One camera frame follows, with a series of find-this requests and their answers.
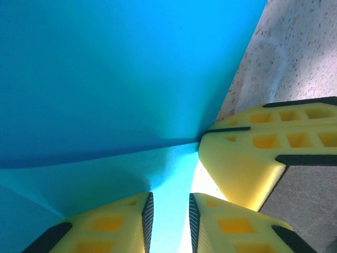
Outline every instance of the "blue foam sheet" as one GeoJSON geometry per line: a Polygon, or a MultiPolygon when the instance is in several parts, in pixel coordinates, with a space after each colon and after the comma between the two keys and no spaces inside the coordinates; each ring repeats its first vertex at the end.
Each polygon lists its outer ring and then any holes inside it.
{"type": "Polygon", "coordinates": [[[143,191],[154,194],[151,252],[177,252],[198,161],[196,148],[193,143],[58,166],[0,170],[0,252],[20,252],[64,217],[143,191]]]}
{"type": "Polygon", "coordinates": [[[176,252],[197,159],[185,144],[214,122],[264,5],[4,1],[0,252],[144,190],[158,205],[152,252],[176,252]]]}
{"type": "Polygon", "coordinates": [[[265,0],[5,1],[0,167],[198,141],[265,0]]]}

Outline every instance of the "floor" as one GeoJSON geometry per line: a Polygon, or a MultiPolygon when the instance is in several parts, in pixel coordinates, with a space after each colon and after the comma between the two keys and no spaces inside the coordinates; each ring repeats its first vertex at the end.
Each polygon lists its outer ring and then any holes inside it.
{"type": "MultiPolygon", "coordinates": [[[[337,1],[268,0],[217,120],[260,103],[323,96],[337,96],[337,1]]],[[[201,164],[193,191],[224,198],[201,164]]],[[[180,253],[192,252],[188,231],[186,223],[180,253]]]]}

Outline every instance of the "black rubber strip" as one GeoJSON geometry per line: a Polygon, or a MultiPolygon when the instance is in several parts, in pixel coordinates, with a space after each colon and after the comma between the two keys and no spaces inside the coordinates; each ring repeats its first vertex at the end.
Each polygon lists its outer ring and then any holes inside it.
{"type": "Polygon", "coordinates": [[[275,160],[287,166],[337,167],[337,154],[281,154],[275,160]]]}
{"type": "Polygon", "coordinates": [[[265,104],[262,107],[274,108],[274,107],[282,107],[282,106],[289,106],[289,105],[313,104],[313,103],[323,103],[323,104],[330,104],[330,105],[337,106],[337,96],[328,96],[326,98],[317,98],[317,99],[304,99],[304,100],[269,103],[269,104],[265,104]]]}
{"type": "Polygon", "coordinates": [[[317,253],[296,232],[278,225],[272,225],[272,228],[294,253],[317,253]]]}
{"type": "Polygon", "coordinates": [[[60,223],[48,228],[32,242],[22,253],[49,253],[72,228],[70,222],[60,223]]]}
{"type": "Polygon", "coordinates": [[[150,192],[147,196],[147,200],[145,202],[144,209],[142,212],[145,253],[150,253],[152,225],[153,225],[153,211],[154,211],[153,193],[150,192]]]}
{"type": "Polygon", "coordinates": [[[249,131],[251,129],[250,126],[244,126],[241,128],[220,128],[220,129],[209,129],[207,130],[205,134],[207,133],[224,133],[224,132],[236,132],[236,131],[249,131]]]}
{"type": "Polygon", "coordinates": [[[200,211],[193,193],[190,193],[189,219],[190,219],[192,252],[197,253],[199,243],[200,211]]]}

